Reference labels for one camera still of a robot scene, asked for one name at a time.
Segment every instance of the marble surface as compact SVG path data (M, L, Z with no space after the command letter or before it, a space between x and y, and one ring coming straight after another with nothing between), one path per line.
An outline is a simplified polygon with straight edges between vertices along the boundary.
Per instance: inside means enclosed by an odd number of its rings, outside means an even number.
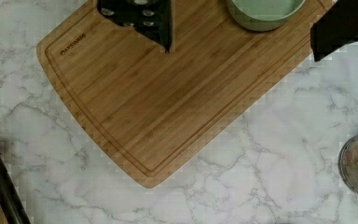
M85 0L0 0L0 147L33 223L357 223L337 155L358 134L358 42L297 69L144 189L52 89L37 43Z

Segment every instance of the bamboo cutting board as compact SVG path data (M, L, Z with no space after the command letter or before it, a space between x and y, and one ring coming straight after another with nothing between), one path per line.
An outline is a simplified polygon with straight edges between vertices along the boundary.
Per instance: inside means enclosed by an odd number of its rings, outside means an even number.
M84 130L152 188L310 55L326 3L308 0L281 28L254 33L231 19L226 0L172 1L167 55L89 1L39 43L38 57Z

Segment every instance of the sage green bowl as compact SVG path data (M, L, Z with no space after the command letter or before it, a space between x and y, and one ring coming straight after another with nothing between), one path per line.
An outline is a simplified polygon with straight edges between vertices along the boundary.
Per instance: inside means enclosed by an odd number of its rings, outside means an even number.
M269 31L284 25L306 0L227 0L228 10L241 26Z

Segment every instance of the black handle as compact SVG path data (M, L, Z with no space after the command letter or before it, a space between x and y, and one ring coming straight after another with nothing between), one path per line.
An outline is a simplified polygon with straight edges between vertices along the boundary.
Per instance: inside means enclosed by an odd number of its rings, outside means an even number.
M9 224L30 224L19 195L0 156L0 204Z
M315 62L358 41L358 1L338 0L310 30Z

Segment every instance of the bowl rim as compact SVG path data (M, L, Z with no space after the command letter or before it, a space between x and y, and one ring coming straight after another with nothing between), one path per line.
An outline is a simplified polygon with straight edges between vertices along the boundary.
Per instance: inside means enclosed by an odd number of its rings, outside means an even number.
M291 11L289 14L284 15L284 16L282 16L282 17L280 17L280 18L277 18L277 19L274 19L274 20L264 20L264 19L255 18L255 17L253 17L253 16L251 16L251 15L249 15L249 14L243 12L243 11L237 6L237 4L235 3L235 0L229 0L229 1L231 1L232 4L234 4L235 7L236 7L241 13L243 13L243 14L246 15L247 17L250 17L251 19L254 19L254 20L257 20L257 21L280 21L280 20L289 18L289 17L291 17L292 15L294 15L294 14L304 5L304 3L305 3L307 0L302 0L302 2L298 5L298 7L296 7L296 8L295 8L293 11Z

